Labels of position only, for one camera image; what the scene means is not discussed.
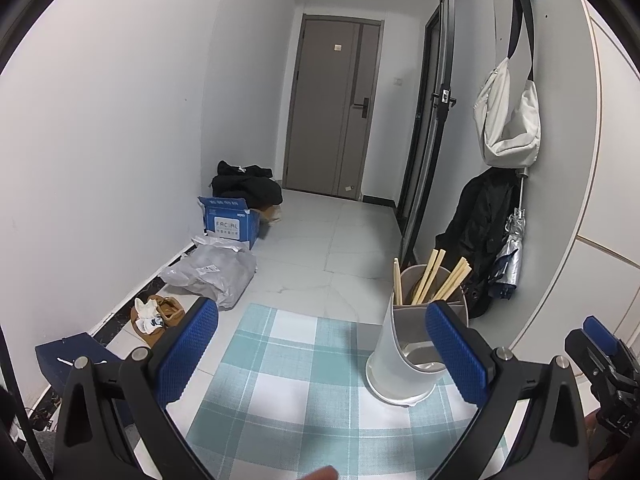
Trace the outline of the white shoulder bag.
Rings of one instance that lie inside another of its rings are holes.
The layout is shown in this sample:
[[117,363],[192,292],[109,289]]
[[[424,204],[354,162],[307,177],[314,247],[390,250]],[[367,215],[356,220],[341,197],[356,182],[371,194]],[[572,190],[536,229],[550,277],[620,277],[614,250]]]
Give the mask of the white shoulder bag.
[[515,104],[511,99],[510,62],[526,33],[529,58],[535,58],[532,0],[512,0],[508,52],[480,88],[473,116],[486,165],[525,170],[536,162],[541,144],[541,119],[534,72],[530,70]]

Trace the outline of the person right hand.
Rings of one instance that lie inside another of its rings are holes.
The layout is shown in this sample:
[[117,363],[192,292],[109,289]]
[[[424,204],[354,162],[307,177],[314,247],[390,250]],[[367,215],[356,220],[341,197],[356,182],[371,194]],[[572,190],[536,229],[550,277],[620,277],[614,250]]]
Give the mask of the person right hand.
[[617,455],[610,455],[597,460],[603,452],[606,445],[606,439],[608,438],[608,432],[601,428],[597,420],[598,413],[599,409],[597,408],[585,417],[587,441],[589,446],[589,480],[601,479],[612,468],[618,459]]

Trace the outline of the person left hand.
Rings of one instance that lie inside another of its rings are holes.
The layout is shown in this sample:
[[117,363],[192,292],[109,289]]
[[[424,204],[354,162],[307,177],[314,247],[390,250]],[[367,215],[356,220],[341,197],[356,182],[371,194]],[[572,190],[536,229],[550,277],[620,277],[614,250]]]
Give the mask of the person left hand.
[[299,480],[338,480],[339,478],[340,474],[338,471],[329,465],[317,469],[310,474],[306,474],[306,476],[303,476]]

